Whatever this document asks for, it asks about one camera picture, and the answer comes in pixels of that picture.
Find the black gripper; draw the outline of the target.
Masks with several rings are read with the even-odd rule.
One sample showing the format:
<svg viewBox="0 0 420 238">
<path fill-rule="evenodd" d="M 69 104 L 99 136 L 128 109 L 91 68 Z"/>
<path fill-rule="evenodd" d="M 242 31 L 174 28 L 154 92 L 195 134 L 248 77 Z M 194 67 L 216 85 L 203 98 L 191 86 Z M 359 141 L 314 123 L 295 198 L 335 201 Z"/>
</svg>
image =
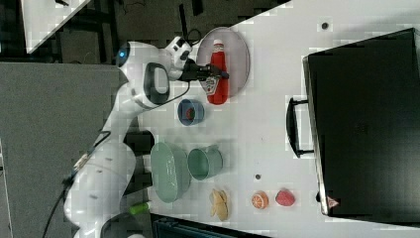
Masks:
<svg viewBox="0 0 420 238">
<path fill-rule="evenodd" d="M 180 81 L 203 81 L 206 80 L 210 75 L 216 77 L 229 78 L 230 75 L 227 71 L 222 70 L 214 64 L 208 65 L 198 65 L 193 59 L 188 59 L 185 62 L 185 65 L 182 70 Z"/>
</svg>

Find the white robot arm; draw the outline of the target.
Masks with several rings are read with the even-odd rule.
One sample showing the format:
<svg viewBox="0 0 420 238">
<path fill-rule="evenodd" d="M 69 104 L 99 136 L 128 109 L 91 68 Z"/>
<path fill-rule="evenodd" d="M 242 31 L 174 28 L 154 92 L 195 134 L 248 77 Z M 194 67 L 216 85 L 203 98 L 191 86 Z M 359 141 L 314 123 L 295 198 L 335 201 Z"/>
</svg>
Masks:
<svg viewBox="0 0 420 238">
<path fill-rule="evenodd" d="M 172 101 L 173 81 L 229 75 L 212 62 L 198 64 L 189 57 L 191 52 L 192 46 L 181 37 L 163 49 L 130 41 L 118 50 L 116 65 L 126 82 L 117 90 L 102 136 L 65 181 L 63 212 L 77 227 L 73 238 L 103 238 L 104 225 L 121 213 L 120 202 L 136 165 L 133 149 L 124 143 L 133 120 Z"/>
</svg>

